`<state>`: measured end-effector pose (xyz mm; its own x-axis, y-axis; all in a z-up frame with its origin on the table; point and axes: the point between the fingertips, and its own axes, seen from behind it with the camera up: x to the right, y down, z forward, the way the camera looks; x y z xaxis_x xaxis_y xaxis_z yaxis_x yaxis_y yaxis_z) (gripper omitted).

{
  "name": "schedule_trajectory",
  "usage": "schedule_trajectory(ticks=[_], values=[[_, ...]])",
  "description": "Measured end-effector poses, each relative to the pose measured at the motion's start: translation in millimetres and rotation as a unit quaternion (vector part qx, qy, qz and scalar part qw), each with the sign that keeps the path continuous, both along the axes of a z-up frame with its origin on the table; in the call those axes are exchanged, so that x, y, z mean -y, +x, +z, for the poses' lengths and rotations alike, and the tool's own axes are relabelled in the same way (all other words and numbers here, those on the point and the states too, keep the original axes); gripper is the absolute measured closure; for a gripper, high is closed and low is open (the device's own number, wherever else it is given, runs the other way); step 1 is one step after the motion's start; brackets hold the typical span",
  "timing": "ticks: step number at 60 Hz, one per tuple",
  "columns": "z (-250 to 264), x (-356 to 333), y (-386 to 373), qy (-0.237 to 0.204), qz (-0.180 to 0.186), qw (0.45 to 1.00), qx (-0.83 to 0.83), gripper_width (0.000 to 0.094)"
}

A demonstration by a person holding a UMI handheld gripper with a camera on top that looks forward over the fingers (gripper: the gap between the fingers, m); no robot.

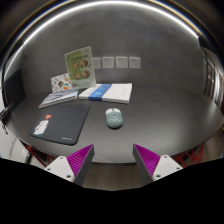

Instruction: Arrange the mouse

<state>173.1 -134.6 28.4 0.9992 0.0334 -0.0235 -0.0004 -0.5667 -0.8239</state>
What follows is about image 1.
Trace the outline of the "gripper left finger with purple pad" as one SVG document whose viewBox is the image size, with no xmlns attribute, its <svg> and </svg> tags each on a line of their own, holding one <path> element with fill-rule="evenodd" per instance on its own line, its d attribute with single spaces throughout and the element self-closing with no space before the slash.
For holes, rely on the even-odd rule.
<svg viewBox="0 0 224 224">
<path fill-rule="evenodd" d="M 45 171 L 82 186 L 94 155 L 94 145 L 91 144 L 67 157 L 57 157 Z"/>
</svg>

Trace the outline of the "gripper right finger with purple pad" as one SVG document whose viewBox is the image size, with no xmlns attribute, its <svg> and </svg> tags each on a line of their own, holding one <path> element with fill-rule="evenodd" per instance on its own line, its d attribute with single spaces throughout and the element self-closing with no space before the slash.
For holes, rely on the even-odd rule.
<svg viewBox="0 0 224 224">
<path fill-rule="evenodd" d="M 133 156 L 144 185 L 160 180 L 182 169 L 169 155 L 159 156 L 137 144 L 133 145 Z"/>
</svg>

